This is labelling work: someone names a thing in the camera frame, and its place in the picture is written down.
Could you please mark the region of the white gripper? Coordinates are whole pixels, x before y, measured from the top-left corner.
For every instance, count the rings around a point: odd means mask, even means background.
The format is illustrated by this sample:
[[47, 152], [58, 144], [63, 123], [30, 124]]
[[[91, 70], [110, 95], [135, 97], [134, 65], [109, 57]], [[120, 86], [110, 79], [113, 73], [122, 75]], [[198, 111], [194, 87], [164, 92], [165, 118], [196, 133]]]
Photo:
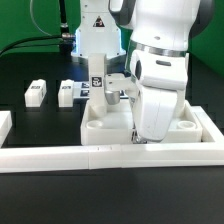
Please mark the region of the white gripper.
[[130, 60], [131, 75], [112, 73], [105, 76], [105, 97], [110, 105], [118, 104], [120, 91], [129, 97], [132, 105], [146, 108], [171, 107], [176, 109], [177, 91], [184, 89], [184, 58], [170, 57], [134, 50]]

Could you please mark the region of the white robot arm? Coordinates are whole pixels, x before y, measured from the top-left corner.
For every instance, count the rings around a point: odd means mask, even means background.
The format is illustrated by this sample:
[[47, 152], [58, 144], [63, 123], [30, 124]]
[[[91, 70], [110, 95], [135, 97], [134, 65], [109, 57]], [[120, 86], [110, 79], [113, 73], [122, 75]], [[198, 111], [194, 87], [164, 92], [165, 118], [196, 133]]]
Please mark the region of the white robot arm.
[[129, 97], [134, 141], [160, 142], [173, 117], [182, 109], [187, 76], [188, 39], [200, 34], [213, 15], [213, 0], [81, 0], [84, 18], [76, 31], [72, 55], [87, 59], [93, 53], [118, 52], [112, 38], [120, 26], [132, 31], [124, 76], [104, 77], [105, 98], [118, 101], [117, 92]]

